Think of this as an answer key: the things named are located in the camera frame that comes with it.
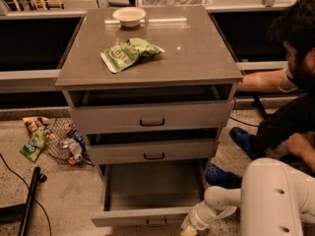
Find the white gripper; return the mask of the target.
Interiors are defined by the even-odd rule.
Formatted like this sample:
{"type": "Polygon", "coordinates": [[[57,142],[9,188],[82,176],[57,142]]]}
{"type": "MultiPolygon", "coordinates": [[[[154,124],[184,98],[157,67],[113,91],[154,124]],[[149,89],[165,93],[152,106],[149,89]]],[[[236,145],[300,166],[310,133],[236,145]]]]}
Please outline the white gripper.
{"type": "Polygon", "coordinates": [[[195,205],[181,226],[180,236],[197,236],[197,230],[205,230],[210,226],[210,210],[205,203],[195,205]]]}

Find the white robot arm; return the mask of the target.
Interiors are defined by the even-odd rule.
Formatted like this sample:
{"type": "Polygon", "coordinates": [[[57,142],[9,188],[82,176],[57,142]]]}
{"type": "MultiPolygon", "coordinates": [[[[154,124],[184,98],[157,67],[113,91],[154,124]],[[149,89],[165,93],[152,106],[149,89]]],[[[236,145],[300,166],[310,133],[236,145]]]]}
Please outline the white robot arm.
{"type": "Polygon", "coordinates": [[[304,236],[315,223],[315,178],[281,161],[260,158],[245,169],[241,187],[209,187],[185,217],[180,236],[197,236],[240,212],[241,236],[304,236]]]}

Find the person's left hand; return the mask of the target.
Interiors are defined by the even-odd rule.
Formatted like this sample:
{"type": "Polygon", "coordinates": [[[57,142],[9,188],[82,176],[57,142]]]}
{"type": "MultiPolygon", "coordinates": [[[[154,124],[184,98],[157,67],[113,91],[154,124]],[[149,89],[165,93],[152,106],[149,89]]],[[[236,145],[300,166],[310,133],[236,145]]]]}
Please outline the person's left hand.
{"type": "Polygon", "coordinates": [[[303,158],[313,150],[310,140],[298,133],[294,133],[288,138],[287,148],[290,153],[300,158],[303,158]]]}

